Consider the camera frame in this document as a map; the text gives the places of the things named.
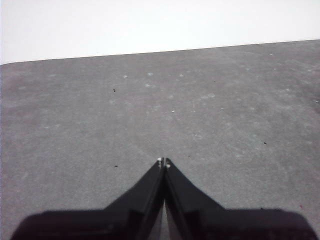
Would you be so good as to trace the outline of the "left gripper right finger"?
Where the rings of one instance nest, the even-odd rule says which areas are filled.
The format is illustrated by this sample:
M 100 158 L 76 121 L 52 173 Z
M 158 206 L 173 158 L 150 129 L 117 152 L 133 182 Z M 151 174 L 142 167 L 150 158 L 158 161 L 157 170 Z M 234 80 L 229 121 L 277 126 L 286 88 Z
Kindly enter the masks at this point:
M 165 207 L 173 240 L 316 240 L 306 218 L 281 209 L 227 209 L 164 160 Z

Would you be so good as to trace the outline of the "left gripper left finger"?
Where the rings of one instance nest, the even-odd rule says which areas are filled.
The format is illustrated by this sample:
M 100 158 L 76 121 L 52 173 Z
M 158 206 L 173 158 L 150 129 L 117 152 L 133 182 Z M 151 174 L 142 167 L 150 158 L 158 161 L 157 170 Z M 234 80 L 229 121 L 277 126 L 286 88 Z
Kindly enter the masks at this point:
M 26 217 L 13 240 L 147 240 L 157 235 L 164 202 L 164 159 L 102 209 L 51 210 Z

